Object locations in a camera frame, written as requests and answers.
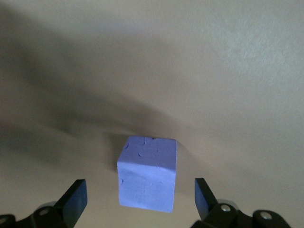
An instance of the screw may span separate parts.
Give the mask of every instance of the screw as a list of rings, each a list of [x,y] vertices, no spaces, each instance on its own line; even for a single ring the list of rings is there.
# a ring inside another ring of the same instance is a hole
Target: screw
[[[0,218],[0,225],[6,222],[6,218]]]
[[[226,204],[220,206],[220,208],[222,208],[222,210],[223,210],[224,212],[229,212],[229,211],[231,211],[231,208],[230,208],[228,205],[226,205]]]
[[[42,210],[42,211],[40,211],[39,212],[39,215],[46,215],[46,214],[48,214],[48,212],[49,212],[49,209],[47,208],[47,209],[44,209],[44,210]]]
[[[261,212],[260,215],[262,216],[263,219],[266,219],[266,220],[271,220],[272,219],[271,215],[266,211]]]

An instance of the white surface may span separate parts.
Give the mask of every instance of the white surface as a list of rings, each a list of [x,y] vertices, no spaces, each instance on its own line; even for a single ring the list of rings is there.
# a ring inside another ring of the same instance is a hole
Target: white surface
[[[189,227],[194,178],[303,227],[304,2],[5,0],[0,214],[86,178],[76,227]],[[180,142],[172,214],[120,207],[126,136]]]

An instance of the cube front face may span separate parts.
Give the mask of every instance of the cube front face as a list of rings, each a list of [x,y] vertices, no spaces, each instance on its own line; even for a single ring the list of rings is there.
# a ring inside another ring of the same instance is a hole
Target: cube front face
[[[117,162],[122,206],[172,212],[177,142],[129,137]]]

